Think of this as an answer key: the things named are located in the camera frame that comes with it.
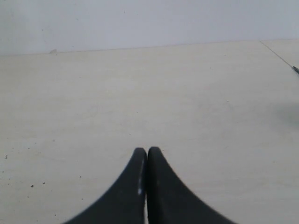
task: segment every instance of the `white floor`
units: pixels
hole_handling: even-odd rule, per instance
[[[258,41],[0,57],[0,224],[68,220],[150,146],[230,219],[297,224],[298,136],[299,76]]]

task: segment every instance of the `black rubber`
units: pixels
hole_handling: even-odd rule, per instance
[[[146,172],[149,224],[233,224],[180,181],[158,147],[149,149]]]
[[[295,66],[293,66],[293,69],[295,70],[295,72],[297,72],[299,74],[299,69],[296,68]]]
[[[144,224],[146,152],[137,148],[111,188],[66,224]]]

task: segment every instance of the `beige floor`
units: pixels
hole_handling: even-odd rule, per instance
[[[0,224],[68,220],[152,145],[232,220],[297,224],[298,136],[299,76],[258,41],[0,57]]]

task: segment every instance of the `white wall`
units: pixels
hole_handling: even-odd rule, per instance
[[[0,55],[299,38],[298,0],[0,0]]]

